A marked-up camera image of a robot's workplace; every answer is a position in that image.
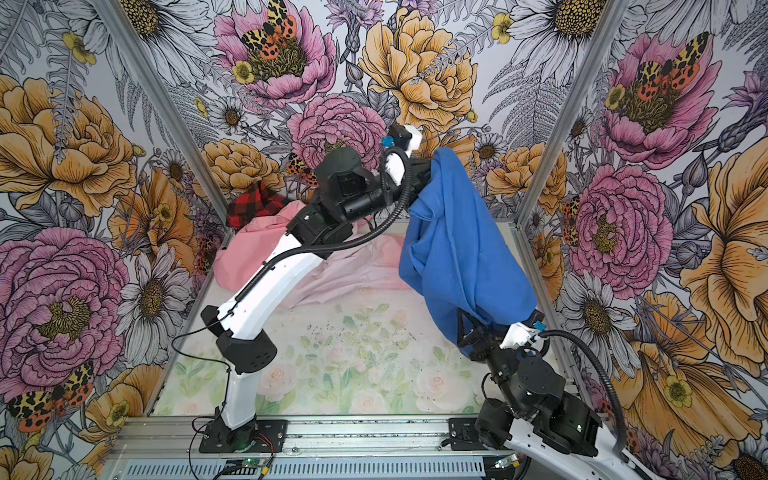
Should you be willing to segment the blue cloth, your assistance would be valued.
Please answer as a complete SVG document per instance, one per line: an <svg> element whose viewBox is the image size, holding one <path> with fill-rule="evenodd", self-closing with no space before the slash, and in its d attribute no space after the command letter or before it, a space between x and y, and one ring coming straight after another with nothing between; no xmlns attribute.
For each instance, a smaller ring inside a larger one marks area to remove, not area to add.
<svg viewBox="0 0 768 480"><path fill-rule="evenodd" d="M408 209L400 278L453 344L461 311L494 333L528 320L536 293L458 155L436 150L430 174Z"/></svg>

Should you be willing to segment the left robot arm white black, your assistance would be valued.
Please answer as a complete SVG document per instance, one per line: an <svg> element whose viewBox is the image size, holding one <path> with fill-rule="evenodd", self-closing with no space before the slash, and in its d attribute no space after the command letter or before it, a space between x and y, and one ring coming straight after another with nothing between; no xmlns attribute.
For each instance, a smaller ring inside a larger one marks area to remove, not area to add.
<svg viewBox="0 0 768 480"><path fill-rule="evenodd" d="M227 366L225 398L205 427L203 453L246 451L257 441L254 407L261 372L278 349L264 326L290 291L333 253L380 236L430 180L426 161L386 148L373 174L351 148L327 154L315 171L318 191L252 278L227 302L201 317Z"/></svg>

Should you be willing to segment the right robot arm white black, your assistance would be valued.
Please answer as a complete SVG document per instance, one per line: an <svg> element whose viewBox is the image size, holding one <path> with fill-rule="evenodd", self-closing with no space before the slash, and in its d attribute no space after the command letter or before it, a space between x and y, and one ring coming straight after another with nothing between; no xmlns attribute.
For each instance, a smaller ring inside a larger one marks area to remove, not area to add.
<svg viewBox="0 0 768 480"><path fill-rule="evenodd" d="M480 443L539 462L564 479L653 479L627 448L621 416L614 429L584 400L566 390L566 379L545 357L553 338L566 339L590 360L594 353L578 337L542 323L511 325L504 336L474 318L459 319L457 345L483 363L500 398L485 399L475 421Z"/></svg>

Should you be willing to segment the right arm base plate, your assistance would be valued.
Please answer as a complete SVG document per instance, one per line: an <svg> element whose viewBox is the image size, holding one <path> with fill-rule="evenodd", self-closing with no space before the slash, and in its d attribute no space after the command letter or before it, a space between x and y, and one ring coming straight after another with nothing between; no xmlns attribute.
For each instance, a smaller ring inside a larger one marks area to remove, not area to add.
<svg viewBox="0 0 768 480"><path fill-rule="evenodd" d="M476 428L476 417L451 417L448 419L448 436L443 447L452 451L485 450Z"/></svg>

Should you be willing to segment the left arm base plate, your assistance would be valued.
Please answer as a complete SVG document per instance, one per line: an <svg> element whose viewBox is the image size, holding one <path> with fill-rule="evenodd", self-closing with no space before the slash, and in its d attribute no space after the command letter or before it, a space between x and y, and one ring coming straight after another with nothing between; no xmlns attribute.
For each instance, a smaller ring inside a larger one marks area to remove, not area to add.
<svg viewBox="0 0 768 480"><path fill-rule="evenodd" d="M203 430L199 452L204 454L280 453L287 435L287 420L254 418L230 429L220 418Z"/></svg>

